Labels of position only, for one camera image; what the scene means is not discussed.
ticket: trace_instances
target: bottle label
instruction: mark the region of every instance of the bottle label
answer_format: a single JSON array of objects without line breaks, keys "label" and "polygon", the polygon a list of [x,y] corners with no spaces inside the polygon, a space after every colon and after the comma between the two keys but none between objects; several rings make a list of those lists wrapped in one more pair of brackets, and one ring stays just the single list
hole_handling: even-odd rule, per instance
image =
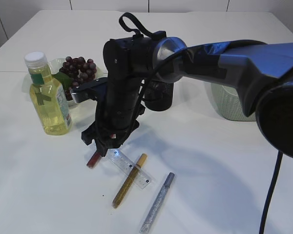
[{"label": "bottle label", "polygon": [[60,110],[62,112],[62,116],[63,116],[64,122],[65,122],[65,125],[67,128],[69,128],[69,126],[72,123],[72,119],[69,114],[68,104],[67,104],[67,101],[65,98],[64,89],[63,89],[62,85],[59,87],[59,89],[57,91],[56,98],[57,98]]},{"label": "bottle label", "polygon": [[43,78],[41,74],[30,74],[31,80],[34,84],[42,85],[44,84]]}]

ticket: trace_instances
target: red marker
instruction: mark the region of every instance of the red marker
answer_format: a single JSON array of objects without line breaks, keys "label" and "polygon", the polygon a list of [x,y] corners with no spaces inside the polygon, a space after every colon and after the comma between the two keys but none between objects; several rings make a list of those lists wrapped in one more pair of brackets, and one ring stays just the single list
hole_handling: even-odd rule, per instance
[{"label": "red marker", "polygon": [[100,158],[101,158],[101,154],[98,151],[96,151],[91,157],[91,159],[89,160],[89,162],[87,163],[87,167],[92,169],[96,165],[97,161],[99,161]]}]

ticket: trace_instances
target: bunch of grapes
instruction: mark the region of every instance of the bunch of grapes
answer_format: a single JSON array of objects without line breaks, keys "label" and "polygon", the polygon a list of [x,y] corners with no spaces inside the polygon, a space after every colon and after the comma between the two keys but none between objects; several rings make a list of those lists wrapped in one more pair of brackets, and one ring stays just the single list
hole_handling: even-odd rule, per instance
[{"label": "bunch of grapes", "polygon": [[65,61],[63,67],[60,68],[60,72],[67,74],[72,79],[72,85],[68,90],[65,90],[66,99],[72,100],[73,98],[70,94],[70,90],[73,87],[94,80],[97,72],[97,65],[91,58],[86,61],[83,57],[72,58],[71,56],[67,56]]}]

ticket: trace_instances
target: green leaf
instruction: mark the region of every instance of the green leaf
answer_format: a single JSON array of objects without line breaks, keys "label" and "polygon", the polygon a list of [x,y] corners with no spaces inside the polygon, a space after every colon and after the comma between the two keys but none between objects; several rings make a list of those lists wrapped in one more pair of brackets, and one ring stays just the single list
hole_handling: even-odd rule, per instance
[{"label": "green leaf", "polygon": [[68,90],[68,88],[72,85],[72,79],[63,72],[58,72],[53,75],[55,79],[57,79],[63,85],[64,90]]}]

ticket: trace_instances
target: plastic bottle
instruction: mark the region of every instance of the plastic bottle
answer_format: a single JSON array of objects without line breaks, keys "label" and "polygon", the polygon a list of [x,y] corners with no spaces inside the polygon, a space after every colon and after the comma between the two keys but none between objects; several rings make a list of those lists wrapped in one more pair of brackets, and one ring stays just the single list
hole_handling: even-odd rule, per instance
[{"label": "plastic bottle", "polygon": [[62,84],[51,75],[43,52],[29,53],[24,59],[33,81],[30,86],[30,98],[45,133],[66,134],[72,125],[72,120]]}]

